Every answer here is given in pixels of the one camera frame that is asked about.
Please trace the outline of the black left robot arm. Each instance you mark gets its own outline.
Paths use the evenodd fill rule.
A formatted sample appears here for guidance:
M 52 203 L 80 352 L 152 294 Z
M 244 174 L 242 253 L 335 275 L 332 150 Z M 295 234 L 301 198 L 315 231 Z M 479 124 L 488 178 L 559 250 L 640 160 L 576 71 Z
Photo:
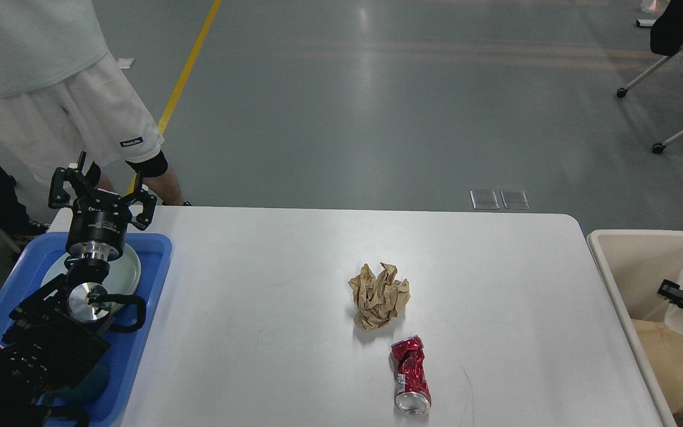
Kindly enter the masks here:
M 103 285 L 111 262 L 124 254 L 128 225 L 145 230 L 157 199 L 141 173 L 128 195 L 100 191 L 83 174 L 86 154 L 55 170 L 50 208 L 70 206 L 66 273 L 24 298 L 9 314 L 0 345 L 0 426 L 43 426 L 52 417 L 90 423 L 79 405 L 40 404 L 47 391 L 74 388 L 105 356 L 105 332 L 132 333 L 146 321 L 146 301 L 133 290 Z

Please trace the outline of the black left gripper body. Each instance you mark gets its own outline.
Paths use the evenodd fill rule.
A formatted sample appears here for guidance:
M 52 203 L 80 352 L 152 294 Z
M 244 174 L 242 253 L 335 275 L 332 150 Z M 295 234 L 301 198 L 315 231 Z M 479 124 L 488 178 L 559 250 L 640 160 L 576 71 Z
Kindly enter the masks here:
M 79 198 L 72 205 L 65 250 L 74 259 L 89 257 L 107 262 L 119 259 L 125 251 L 130 222 L 129 206 L 121 200 Z

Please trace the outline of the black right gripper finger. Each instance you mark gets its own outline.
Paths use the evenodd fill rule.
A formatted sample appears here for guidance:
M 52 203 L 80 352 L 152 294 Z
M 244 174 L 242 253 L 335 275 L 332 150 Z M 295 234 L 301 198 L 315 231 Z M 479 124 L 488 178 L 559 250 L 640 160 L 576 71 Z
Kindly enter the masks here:
M 657 294 L 670 304 L 683 309 L 683 288 L 680 284 L 664 279 L 657 289 Z

